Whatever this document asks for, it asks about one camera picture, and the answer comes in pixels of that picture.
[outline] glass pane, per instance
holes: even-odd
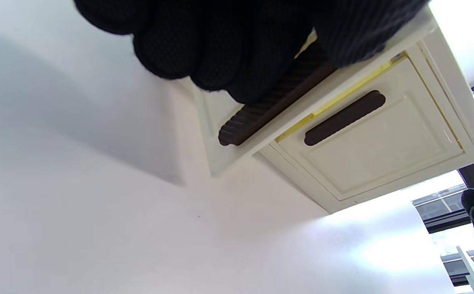
[[[460,198],[465,189],[466,185],[459,173],[452,171],[393,194],[411,201],[422,220],[428,220],[464,209]]]
[[[457,254],[457,246],[468,251],[474,250],[474,227],[471,223],[433,233],[431,238],[440,256]]]

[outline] cream cabinet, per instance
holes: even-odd
[[[472,92],[428,9],[384,52],[337,70],[238,147],[217,133],[240,105],[185,84],[213,176],[261,152],[330,213],[474,163]],[[372,91],[382,106],[306,144],[306,133]]]

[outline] yellow trim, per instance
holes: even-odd
[[[429,61],[429,58],[424,54],[424,51],[422,49],[422,47],[419,45],[419,49],[420,49],[420,52],[422,53],[422,56],[424,57],[428,67],[429,67],[429,70],[433,73],[433,75],[435,76],[436,80],[438,81],[438,83],[440,84],[440,81],[438,80],[438,76],[436,76],[436,74],[434,73],[433,71],[433,67],[431,66],[431,63]],[[460,141],[460,139],[458,138],[458,136],[456,135],[455,133],[455,130],[453,129],[453,126],[451,125],[451,123],[449,122],[449,120],[447,119],[444,111],[442,111],[442,109],[440,108],[440,105],[438,105],[438,102],[437,100],[435,99],[434,95],[433,95],[433,91],[431,91],[431,89],[429,88],[429,85],[427,84],[427,82],[425,81],[425,78],[422,76],[422,73],[420,73],[420,70],[418,69],[418,67],[415,65],[414,61],[413,61],[413,58],[409,58],[409,60],[411,61],[411,64],[413,65],[414,67],[414,70],[416,71],[416,73],[418,73],[418,76],[420,77],[420,80],[422,80],[422,83],[424,84],[425,88],[427,89],[427,91],[429,92],[429,95],[431,95],[431,98],[433,98],[433,102],[436,106],[436,108],[438,109],[438,111],[440,112],[440,114],[442,115],[442,118],[444,119],[445,123],[447,124],[447,127],[449,128],[449,130],[451,131],[451,134],[453,134],[453,136],[455,137],[455,140],[456,142],[458,143],[458,146],[460,147],[460,149],[462,150],[465,150],[464,149],[464,146],[462,145],[462,142]],[[444,95],[446,97],[448,97],[447,93],[445,92],[445,89],[444,87],[441,87],[442,88],[442,91],[444,92]]]
[[[395,61],[398,61],[404,57],[406,57],[405,55],[402,55],[400,54],[400,56],[398,56],[399,58],[397,58]],[[310,115],[304,117],[304,119],[302,119],[301,121],[299,121],[298,123],[296,123],[295,125],[293,125],[293,127],[289,128],[286,132],[284,132],[283,134],[280,134],[280,136],[276,137],[275,138],[275,141],[277,143],[279,143],[280,141],[282,141],[284,138],[286,138],[287,136],[289,135],[292,135],[294,132],[297,132],[297,130],[299,130],[300,128],[304,127],[305,125],[307,125],[310,121],[312,121],[312,119],[314,119],[316,116],[322,114],[323,112],[325,112],[326,110],[328,110],[329,108],[331,108],[332,106],[334,106],[336,103],[340,102],[341,100],[345,99],[346,97],[348,97],[350,94],[352,94],[353,92],[357,91],[360,87],[362,87],[364,84],[366,84],[367,82],[373,80],[374,78],[376,78],[377,76],[379,76],[379,74],[383,73],[384,71],[386,71],[388,68],[390,68],[392,65],[394,64],[393,61],[391,62],[387,62],[387,63],[384,63],[383,65],[381,65],[378,69],[374,70],[373,72],[371,72],[369,75],[366,75],[364,78],[362,78],[362,80],[360,80],[359,82],[357,82],[355,85],[353,85],[352,87],[350,87],[349,89],[347,89],[346,91],[342,92],[340,95],[338,95],[337,97],[335,97],[334,99],[328,101],[326,104],[324,104],[323,106],[319,107],[317,110],[315,110],[314,112],[312,112]]]

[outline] yellow edge strip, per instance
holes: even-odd
[[[340,95],[338,95],[337,97],[335,97],[334,99],[328,101],[326,104],[324,104],[323,106],[319,107],[317,110],[315,110],[314,112],[312,112],[310,115],[304,117],[304,119],[302,119],[301,121],[299,121],[298,123],[296,123],[295,125],[293,125],[293,127],[289,128],[286,132],[284,132],[283,134],[280,134],[278,137],[275,138],[275,141],[277,143],[279,143],[280,141],[282,141],[284,138],[286,138],[287,136],[289,135],[292,135],[294,132],[297,132],[300,128],[304,127],[305,125],[307,125],[312,119],[314,119],[317,115],[320,115],[322,114],[322,112],[325,112],[326,110],[328,110],[329,108],[331,108],[332,106],[334,106],[336,103],[340,102],[341,100],[345,99],[346,97],[348,97],[351,93],[355,92],[356,90],[358,90],[360,87],[362,87],[364,84],[366,84],[367,82],[369,82],[370,80],[373,80],[373,78],[376,78],[377,76],[379,76],[379,74],[383,73],[386,69],[390,68],[391,65],[400,60],[401,58],[405,57],[405,56],[402,56],[401,54],[399,54],[399,56],[396,56],[398,58],[393,58],[390,62],[387,62],[383,65],[381,65],[378,69],[374,70],[372,73],[370,73],[369,75],[366,75],[364,78],[362,78],[362,80],[360,80],[359,82],[357,82],[355,85],[351,86],[349,89],[347,89],[346,91],[342,92]]]

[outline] drawer front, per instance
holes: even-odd
[[[346,101],[351,104],[371,91],[386,97],[383,106],[316,145],[304,143],[306,132],[341,109],[322,113],[279,142],[337,201],[355,200],[463,153],[411,61],[400,60]]]

